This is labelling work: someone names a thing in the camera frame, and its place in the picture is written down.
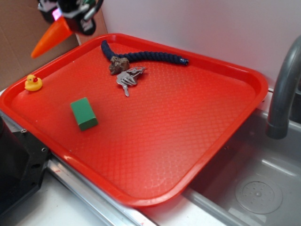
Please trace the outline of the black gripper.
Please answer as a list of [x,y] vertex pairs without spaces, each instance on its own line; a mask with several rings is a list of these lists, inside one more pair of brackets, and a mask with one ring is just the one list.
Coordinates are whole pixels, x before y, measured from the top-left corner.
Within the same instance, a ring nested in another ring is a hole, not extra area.
[[39,0],[38,10],[48,23],[63,17],[72,32],[89,36],[96,31],[94,16],[102,4],[102,0]]

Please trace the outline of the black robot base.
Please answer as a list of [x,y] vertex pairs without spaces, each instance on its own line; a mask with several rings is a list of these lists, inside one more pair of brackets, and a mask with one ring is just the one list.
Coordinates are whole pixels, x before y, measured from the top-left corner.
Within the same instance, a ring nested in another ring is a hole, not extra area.
[[49,148],[32,133],[12,132],[0,119],[1,216],[40,189],[49,156]]

